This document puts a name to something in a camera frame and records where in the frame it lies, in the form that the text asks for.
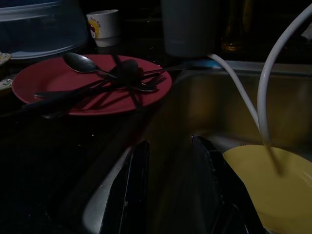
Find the grey cylinder water dispenser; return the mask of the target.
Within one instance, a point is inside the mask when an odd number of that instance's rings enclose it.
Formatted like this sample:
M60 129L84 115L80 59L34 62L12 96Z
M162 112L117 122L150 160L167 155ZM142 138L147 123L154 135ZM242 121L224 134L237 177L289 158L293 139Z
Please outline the grey cylinder water dispenser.
M161 0L165 51L197 58L215 46L220 0Z

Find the translucent stacked plastic containers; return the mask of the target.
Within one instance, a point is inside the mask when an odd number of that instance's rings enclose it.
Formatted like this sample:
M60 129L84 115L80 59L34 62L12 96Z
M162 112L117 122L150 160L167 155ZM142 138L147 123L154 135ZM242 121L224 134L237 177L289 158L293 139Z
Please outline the translucent stacked plastic containers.
M79 0L0 0L0 52L13 60L63 53L87 40Z

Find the small white printed cup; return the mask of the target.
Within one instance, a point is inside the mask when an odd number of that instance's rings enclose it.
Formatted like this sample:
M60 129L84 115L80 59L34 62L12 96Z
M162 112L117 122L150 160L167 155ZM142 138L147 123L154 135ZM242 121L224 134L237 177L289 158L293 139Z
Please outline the small white printed cup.
M94 11L86 14L90 33L97 47L109 47L120 42L119 11Z

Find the stainless steel sink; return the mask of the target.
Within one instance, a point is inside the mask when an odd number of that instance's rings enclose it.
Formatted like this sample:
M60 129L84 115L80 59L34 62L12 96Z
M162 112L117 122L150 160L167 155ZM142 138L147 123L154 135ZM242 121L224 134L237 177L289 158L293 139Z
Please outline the stainless steel sink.
M275 65L267 101L273 146L312 162L312 65ZM150 141L149 234L205 233L192 135L223 154L261 145L238 90L219 68L182 72L142 136Z

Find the silver spoon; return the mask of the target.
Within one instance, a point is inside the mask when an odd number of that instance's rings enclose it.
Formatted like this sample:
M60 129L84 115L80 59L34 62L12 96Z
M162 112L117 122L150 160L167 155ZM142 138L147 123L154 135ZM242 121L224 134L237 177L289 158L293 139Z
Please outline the silver spoon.
M91 59L79 55L76 53L66 53L63 55L63 60L67 64L68 67L70 67L72 70L83 73L83 74L90 74L90 73L96 73L96 74L104 74L108 75L109 77L116 78L116 76L101 70Z

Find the red plate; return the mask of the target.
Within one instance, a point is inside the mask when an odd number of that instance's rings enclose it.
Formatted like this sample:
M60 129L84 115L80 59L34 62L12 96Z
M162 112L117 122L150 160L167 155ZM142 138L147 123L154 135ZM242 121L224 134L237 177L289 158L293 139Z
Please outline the red plate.
M85 55L96 65L105 71L111 70L115 63L110 55ZM135 60L143 71L160 69L158 64L140 58L119 56L121 61L127 59ZM172 79L169 73L162 74L164 80L157 85L154 93L136 94L143 107L149 106L162 99L172 86ZM62 57L51 58L33 64L22 70L15 77L12 83L13 93L25 103L37 102L40 99L35 97L37 92L44 91L65 91L79 88L88 83L99 80L95 74L80 74L70 69ZM128 112L135 109L135 106L128 92L116 90L87 98L76 107L70 115L73 116L101 116Z

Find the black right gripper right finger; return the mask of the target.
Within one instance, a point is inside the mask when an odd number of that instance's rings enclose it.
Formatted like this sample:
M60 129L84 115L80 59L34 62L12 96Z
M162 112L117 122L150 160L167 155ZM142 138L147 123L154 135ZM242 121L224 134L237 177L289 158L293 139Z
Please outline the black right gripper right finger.
M192 136L201 214L207 234L267 234L242 180L209 140Z

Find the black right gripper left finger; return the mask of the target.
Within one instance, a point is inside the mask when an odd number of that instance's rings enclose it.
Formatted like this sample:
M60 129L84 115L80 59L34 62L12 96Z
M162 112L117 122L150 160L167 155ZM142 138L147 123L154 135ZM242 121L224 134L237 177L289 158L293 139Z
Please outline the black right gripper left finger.
M134 146L109 191L99 234L146 234L150 142Z

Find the black spoon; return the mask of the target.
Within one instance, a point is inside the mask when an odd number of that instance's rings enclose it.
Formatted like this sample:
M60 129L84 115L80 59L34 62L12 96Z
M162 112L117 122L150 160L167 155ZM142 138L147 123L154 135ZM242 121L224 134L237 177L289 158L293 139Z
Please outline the black spoon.
M131 86L131 81L136 77L138 71L138 65L134 60L124 61L122 62L118 55L112 54L112 59L115 62L117 68L117 81L120 84L123 84L130 94L133 104L135 108L140 111L142 109L141 103L137 100L134 90Z

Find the silver fork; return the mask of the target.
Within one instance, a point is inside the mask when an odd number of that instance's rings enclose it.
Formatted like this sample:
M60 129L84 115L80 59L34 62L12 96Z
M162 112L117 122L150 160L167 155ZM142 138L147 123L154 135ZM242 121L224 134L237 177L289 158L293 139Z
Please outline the silver fork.
M149 74L146 76L146 78L151 78L150 80L143 82L146 85L157 85L165 79L164 75L161 73ZM36 97L36 98L47 98L47 97L51 97L54 95L66 94L66 93L70 93L70 92L71 92L71 90L69 90L69 91L37 92L34 94L34 97Z

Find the black-handled knife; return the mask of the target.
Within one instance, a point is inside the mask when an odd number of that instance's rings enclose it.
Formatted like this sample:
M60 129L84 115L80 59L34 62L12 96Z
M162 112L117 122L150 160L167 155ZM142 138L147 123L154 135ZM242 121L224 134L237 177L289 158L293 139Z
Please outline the black-handled knife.
M45 99L26 104L22 107L22 109L40 109L40 108L47 108L50 106L55 106L59 104L64 104L67 102L77 102L81 101L84 98L102 93L105 89L111 88L111 85L107 85L109 81L106 79L98 80L93 83L87 84L85 86L76 88L74 90L69 91L53 91L46 96Z

